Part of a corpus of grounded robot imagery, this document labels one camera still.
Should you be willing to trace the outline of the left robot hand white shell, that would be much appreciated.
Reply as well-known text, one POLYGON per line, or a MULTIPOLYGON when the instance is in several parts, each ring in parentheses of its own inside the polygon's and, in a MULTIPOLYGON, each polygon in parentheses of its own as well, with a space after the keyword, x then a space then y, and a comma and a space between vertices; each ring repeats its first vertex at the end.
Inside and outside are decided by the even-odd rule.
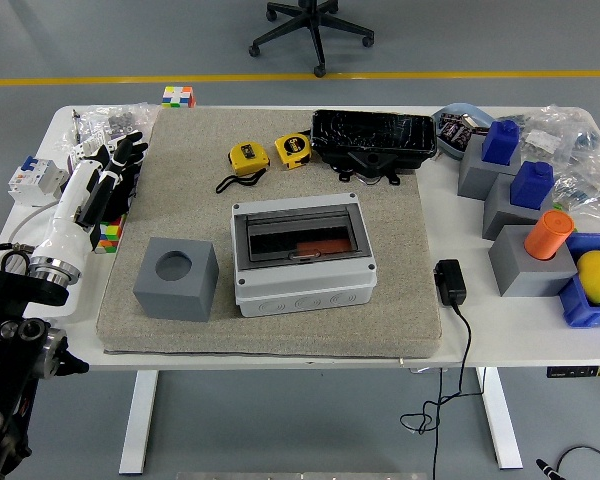
POLYGON ((110 152, 101 146, 96 154, 75 167, 44 234, 33 254, 34 263, 64 262, 78 267, 91 250, 91 231, 99 223, 123 170, 142 158, 147 145, 134 131, 117 141, 110 152))

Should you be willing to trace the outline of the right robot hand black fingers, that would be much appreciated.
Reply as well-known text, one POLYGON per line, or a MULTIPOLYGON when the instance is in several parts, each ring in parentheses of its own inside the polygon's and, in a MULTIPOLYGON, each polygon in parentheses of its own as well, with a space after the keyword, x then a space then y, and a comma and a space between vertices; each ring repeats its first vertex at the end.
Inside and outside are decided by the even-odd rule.
POLYGON ((544 460, 538 458, 536 460, 536 465, 549 480, 565 480, 563 476, 561 476, 551 465, 549 465, 544 460))

